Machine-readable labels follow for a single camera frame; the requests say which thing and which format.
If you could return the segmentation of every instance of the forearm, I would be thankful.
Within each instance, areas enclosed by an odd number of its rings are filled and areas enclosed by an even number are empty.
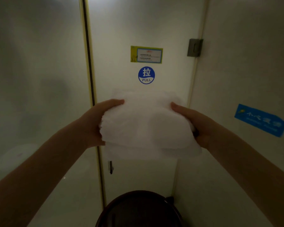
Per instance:
[[[1,180],[0,227],[27,226],[86,147],[72,123]]]
[[[209,149],[274,226],[284,226],[284,172],[234,134]]]

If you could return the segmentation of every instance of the yellow notice sticker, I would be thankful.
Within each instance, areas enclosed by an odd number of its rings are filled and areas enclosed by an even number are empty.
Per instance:
[[[162,64],[162,48],[151,48],[141,46],[130,47],[130,61],[141,63],[158,63]]]

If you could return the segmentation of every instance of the right hand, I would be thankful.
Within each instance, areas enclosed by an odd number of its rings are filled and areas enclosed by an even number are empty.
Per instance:
[[[193,126],[199,131],[199,135],[195,137],[195,139],[201,147],[207,150],[213,150],[223,146],[230,138],[236,136],[234,133],[200,112],[177,105],[174,102],[170,105],[172,110],[189,119]]]

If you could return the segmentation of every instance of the left hand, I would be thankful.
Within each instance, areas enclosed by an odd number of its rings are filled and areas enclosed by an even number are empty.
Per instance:
[[[76,130],[79,132],[80,138],[83,138],[83,142],[87,148],[105,145],[99,129],[102,116],[107,110],[122,104],[124,104],[123,99],[109,99],[97,103],[79,119],[74,121]]]

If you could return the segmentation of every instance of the blue circular sticker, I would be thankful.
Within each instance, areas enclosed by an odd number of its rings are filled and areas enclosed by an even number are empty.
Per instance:
[[[138,77],[142,84],[150,84],[155,79],[155,71],[151,67],[143,67],[140,69]]]

